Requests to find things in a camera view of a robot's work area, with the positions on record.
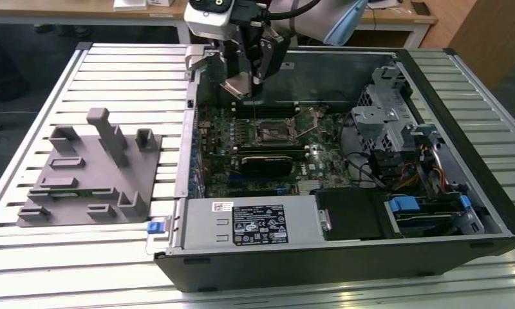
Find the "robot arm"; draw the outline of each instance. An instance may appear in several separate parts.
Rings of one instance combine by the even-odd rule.
[[[262,92],[264,80],[278,73],[291,37],[300,33],[343,45],[366,5],[367,0],[190,0],[184,19],[192,33],[219,48],[222,86],[244,99]],[[247,71],[239,68],[239,52]]]

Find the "wooden desk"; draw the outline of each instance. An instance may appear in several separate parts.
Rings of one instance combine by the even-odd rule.
[[[0,23],[86,24],[118,26],[175,26],[179,42],[191,44],[190,28],[183,21],[188,0],[172,6],[115,12],[115,0],[0,0]]]
[[[405,42],[405,48],[419,48],[431,25],[437,24],[438,18],[418,15],[411,0],[403,0],[399,9],[366,10],[358,30],[402,31],[410,32]]]
[[[0,0],[0,23],[175,26],[180,43],[191,43],[190,29],[183,21],[188,0],[175,0],[171,7],[150,6],[144,11],[131,12],[115,12],[114,2],[115,0]],[[437,23],[437,17],[418,15],[410,0],[405,0],[403,7],[407,12],[375,10],[375,25],[374,14],[366,11],[358,29],[410,32],[405,47],[417,48],[430,26]]]

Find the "white label sticker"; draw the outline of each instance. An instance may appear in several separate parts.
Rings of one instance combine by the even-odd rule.
[[[151,17],[166,17],[166,18],[174,18],[172,14],[148,14]]]
[[[212,202],[212,211],[232,211],[234,202],[215,201]]]

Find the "slotted metal surface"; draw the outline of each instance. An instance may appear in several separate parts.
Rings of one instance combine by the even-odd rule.
[[[95,44],[90,53],[76,52],[37,118],[43,124],[31,129],[35,138],[23,142],[0,183],[0,308],[515,308],[515,250],[481,258],[437,277],[183,294],[147,254],[147,224],[15,226],[20,203],[52,148],[44,138],[60,122],[73,124],[79,134],[96,134],[83,124],[84,112],[95,106],[111,110],[126,134],[144,126],[166,136],[151,211],[152,216],[172,213],[172,175],[182,142],[176,113],[184,109],[186,91],[182,55],[184,47],[135,44]],[[413,56],[515,201],[513,119],[478,91],[479,85],[443,52],[421,51]],[[150,66],[140,64],[159,66],[148,71]],[[119,89],[114,80],[128,82],[127,87]],[[151,80],[159,83],[150,83],[142,90],[135,86],[136,81]],[[425,106],[417,105],[427,119]],[[248,271],[259,271],[259,267],[250,265]]]

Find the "blue tab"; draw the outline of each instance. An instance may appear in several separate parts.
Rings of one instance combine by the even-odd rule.
[[[462,205],[466,207],[466,209],[471,207],[471,201],[467,195],[461,196],[461,202],[462,202]]]
[[[391,207],[393,212],[397,212],[401,210],[399,205],[397,205],[395,200],[389,201],[389,206]]]
[[[164,234],[166,233],[166,223],[164,222],[150,222],[147,226],[148,234]]]
[[[418,205],[418,200],[414,196],[397,196],[391,201],[389,201],[391,211],[418,211],[421,206]]]

